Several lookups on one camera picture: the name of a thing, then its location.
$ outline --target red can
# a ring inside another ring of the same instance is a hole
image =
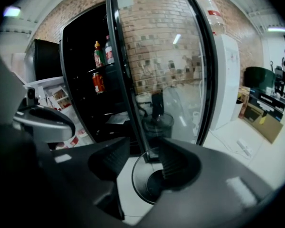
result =
[[[96,93],[102,93],[105,91],[104,79],[99,73],[93,74],[93,83],[95,86]]]

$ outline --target white floor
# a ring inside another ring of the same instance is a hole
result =
[[[285,182],[285,112],[282,119],[284,125],[277,139],[271,144],[248,123],[241,119],[226,124],[213,134],[209,133],[204,147],[225,152],[257,173],[273,189]],[[237,140],[242,138],[252,148],[252,158],[248,158],[241,151]],[[236,154],[227,150],[222,143],[230,147]],[[117,185],[121,205],[125,214],[125,223],[135,225],[152,208],[138,197],[132,186],[131,174],[133,166],[138,158],[129,158],[122,172],[118,176]]]

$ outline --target ceiling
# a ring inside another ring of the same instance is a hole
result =
[[[5,17],[0,26],[0,54],[25,52],[37,28],[62,0],[18,0],[16,17]]]
[[[268,34],[269,27],[285,27],[285,22],[268,0],[230,1],[245,14],[261,36]]]

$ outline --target display fridge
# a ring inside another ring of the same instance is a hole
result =
[[[203,145],[216,102],[217,57],[197,0],[105,0],[64,26],[60,47],[73,107],[94,142],[127,136],[132,154],[156,147],[161,137]]]

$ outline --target glass door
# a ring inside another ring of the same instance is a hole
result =
[[[158,137],[202,145],[216,100],[217,62],[196,0],[106,3],[123,97],[142,150],[156,147]]]

